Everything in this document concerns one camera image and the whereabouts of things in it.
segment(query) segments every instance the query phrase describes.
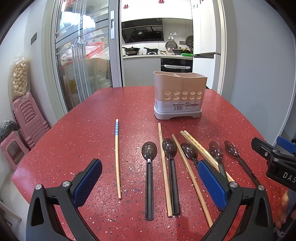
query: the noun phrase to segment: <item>blue gripper pad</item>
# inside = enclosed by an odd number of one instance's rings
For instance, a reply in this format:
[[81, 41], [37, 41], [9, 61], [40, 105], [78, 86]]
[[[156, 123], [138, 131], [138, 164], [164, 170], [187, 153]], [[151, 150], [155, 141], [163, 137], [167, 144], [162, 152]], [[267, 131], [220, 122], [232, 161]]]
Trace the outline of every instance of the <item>blue gripper pad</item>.
[[296, 153], [296, 146], [294, 143], [288, 141], [287, 139], [279, 136], [276, 139], [276, 143], [283, 147], [285, 150], [287, 150], [288, 152], [290, 152], [291, 154]]
[[206, 186], [215, 205], [223, 210], [229, 196], [228, 181], [226, 181], [226, 178], [221, 173], [217, 172], [206, 160], [198, 163], [198, 175]]
[[84, 174], [82, 180], [77, 184], [76, 188], [73, 191], [73, 204], [76, 208], [81, 207], [85, 204], [94, 185], [102, 174], [102, 162], [98, 159], [94, 159], [92, 162], [94, 162], [94, 164], [90, 167], [89, 170], [87, 170], [87, 167], [83, 172], [79, 172], [76, 175], [76, 177], [79, 178], [82, 174]]

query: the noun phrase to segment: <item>bag of snacks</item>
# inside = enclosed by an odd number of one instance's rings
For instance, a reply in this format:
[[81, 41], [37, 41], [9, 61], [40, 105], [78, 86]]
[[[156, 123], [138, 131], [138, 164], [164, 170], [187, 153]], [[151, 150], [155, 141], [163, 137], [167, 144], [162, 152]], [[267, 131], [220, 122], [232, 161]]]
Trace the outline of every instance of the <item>bag of snacks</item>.
[[11, 103], [30, 91], [29, 60], [19, 55], [10, 65], [8, 80], [9, 98]]

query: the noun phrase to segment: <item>brown plastic spoon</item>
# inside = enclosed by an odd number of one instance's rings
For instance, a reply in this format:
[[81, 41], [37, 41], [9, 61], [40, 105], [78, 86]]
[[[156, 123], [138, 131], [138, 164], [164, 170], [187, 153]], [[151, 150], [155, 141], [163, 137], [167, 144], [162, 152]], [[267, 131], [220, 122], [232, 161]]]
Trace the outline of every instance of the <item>brown plastic spoon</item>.
[[174, 157], [177, 154], [176, 144], [171, 139], [163, 140], [163, 151], [168, 158], [168, 165], [170, 169], [170, 193], [172, 199], [173, 215], [180, 214], [179, 192], [176, 175], [176, 167]]
[[152, 161], [157, 155], [157, 147], [153, 142], [146, 142], [142, 146], [142, 156], [146, 163], [146, 204], [145, 219], [152, 220], [154, 218], [153, 211], [153, 169]]
[[260, 185], [260, 182], [258, 181], [257, 177], [254, 175], [252, 170], [249, 168], [249, 166], [245, 163], [245, 161], [239, 156], [239, 152], [236, 149], [235, 145], [232, 144], [230, 141], [224, 141], [224, 145], [226, 150], [233, 156], [235, 156], [240, 163], [240, 165], [243, 167], [243, 169], [246, 171], [246, 173], [250, 176], [252, 181], [255, 183], [256, 186]]
[[220, 173], [228, 180], [225, 167], [222, 162], [223, 155], [224, 155], [222, 147], [219, 145], [218, 142], [211, 141], [209, 143], [209, 151], [211, 156], [218, 162]]
[[189, 160], [194, 161], [194, 164], [196, 165], [196, 168], [197, 168], [198, 159], [197, 159], [196, 149], [192, 145], [190, 145], [189, 143], [186, 143], [186, 142], [183, 142], [181, 144], [181, 148], [182, 148], [182, 151], [184, 152], [185, 156]]

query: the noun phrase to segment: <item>red speckled tabletop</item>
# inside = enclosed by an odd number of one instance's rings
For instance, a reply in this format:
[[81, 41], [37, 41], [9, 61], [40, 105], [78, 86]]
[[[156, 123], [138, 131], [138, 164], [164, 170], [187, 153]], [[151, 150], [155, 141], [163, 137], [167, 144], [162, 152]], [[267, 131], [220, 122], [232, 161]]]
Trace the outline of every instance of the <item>red speckled tabletop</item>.
[[[93, 158], [103, 163], [103, 173], [85, 205], [79, 210], [92, 231], [101, 240], [196, 240], [209, 229], [192, 181], [183, 161], [175, 157], [181, 215], [167, 217], [163, 170], [157, 123], [161, 122], [163, 138], [175, 134], [179, 143], [185, 142], [181, 130], [187, 130], [205, 148], [215, 140], [224, 148], [224, 140], [233, 142], [240, 156], [248, 163], [267, 190], [273, 215], [285, 187], [266, 177], [266, 161], [251, 148], [251, 140], [262, 136], [229, 102], [213, 90], [206, 90], [202, 117], [161, 120], [153, 114], [153, 87], [124, 87], [101, 89], [76, 106], [38, 142], [23, 158], [12, 181], [30, 202], [34, 187], [59, 186], [72, 180], [75, 174]], [[115, 120], [119, 119], [119, 160], [122, 200], [118, 199], [115, 171]], [[154, 220], [145, 220], [146, 161], [141, 147], [153, 141], [158, 155], [153, 161]], [[224, 151], [226, 171], [243, 187], [254, 187], [236, 159]], [[189, 162], [196, 180], [215, 220], [219, 214], [205, 186]], [[233, 226], [242, 216], [239, 212]], [[64, 217], [60, 215], [66, 234], [73, 239]], [[234, 234], [232, 228], [226, 237]]]

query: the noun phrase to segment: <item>oven handle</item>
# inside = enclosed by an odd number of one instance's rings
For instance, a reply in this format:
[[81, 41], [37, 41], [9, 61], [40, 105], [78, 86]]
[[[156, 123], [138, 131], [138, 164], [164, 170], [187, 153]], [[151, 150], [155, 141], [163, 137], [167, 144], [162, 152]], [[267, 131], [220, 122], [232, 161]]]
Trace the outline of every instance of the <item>oven handle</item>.
[[165, 65], [162, 65], [163, 67], [166, 67], [168, 69], [191, 69], [190, 66], [178, 66], [178, 65], [168, 65], [168, 64], [165, 64]]

